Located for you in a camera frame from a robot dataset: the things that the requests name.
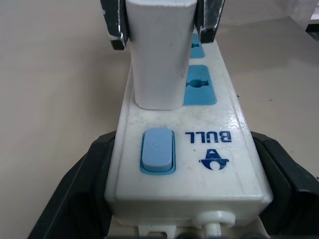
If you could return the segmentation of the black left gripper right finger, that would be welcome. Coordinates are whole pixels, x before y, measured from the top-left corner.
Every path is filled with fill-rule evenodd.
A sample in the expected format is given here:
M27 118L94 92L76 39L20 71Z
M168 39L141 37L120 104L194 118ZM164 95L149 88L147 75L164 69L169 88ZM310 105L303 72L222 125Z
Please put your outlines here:
M266 135L251 133L273 192L260 214L271 239L319 239L319 181Z

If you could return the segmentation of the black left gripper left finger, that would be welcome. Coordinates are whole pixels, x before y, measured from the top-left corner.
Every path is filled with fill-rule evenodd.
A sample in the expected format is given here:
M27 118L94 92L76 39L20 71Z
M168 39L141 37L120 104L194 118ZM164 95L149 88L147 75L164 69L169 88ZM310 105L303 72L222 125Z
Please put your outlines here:
M27 239L105 239L112 213L104 192L115 135L98 137L64 175Z

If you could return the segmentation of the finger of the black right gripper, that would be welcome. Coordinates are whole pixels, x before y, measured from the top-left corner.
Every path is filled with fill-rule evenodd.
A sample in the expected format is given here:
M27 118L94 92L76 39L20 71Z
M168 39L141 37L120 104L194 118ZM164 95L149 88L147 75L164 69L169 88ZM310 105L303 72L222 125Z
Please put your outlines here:
M126 0L100 0L109 39L114 50L125 50L129 40Z
M224 4L225 0L197 0L194 24L201 44L214 42Z

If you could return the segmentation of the white charger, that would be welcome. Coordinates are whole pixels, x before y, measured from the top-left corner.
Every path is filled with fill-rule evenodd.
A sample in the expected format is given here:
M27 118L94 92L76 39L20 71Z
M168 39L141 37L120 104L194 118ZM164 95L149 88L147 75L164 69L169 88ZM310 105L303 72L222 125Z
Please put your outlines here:
M146 110L183 105L197 0L126 0L135 101Z

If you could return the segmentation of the white power strip blue sockets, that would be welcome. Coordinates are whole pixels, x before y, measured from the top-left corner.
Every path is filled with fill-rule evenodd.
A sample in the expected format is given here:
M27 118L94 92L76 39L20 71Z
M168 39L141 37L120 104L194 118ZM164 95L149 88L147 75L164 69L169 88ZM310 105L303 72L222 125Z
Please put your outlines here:
M141 236L244 226L273 194L216 42L191 44L184 104L144 110L128 77L104 194Z

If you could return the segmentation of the dark object at table edge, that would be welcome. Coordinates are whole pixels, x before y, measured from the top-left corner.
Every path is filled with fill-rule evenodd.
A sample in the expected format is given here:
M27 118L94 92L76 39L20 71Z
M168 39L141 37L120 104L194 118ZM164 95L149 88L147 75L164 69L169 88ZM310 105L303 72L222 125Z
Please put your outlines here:
M316 41L319 41L319 23L311 23L307 26L306 32Z

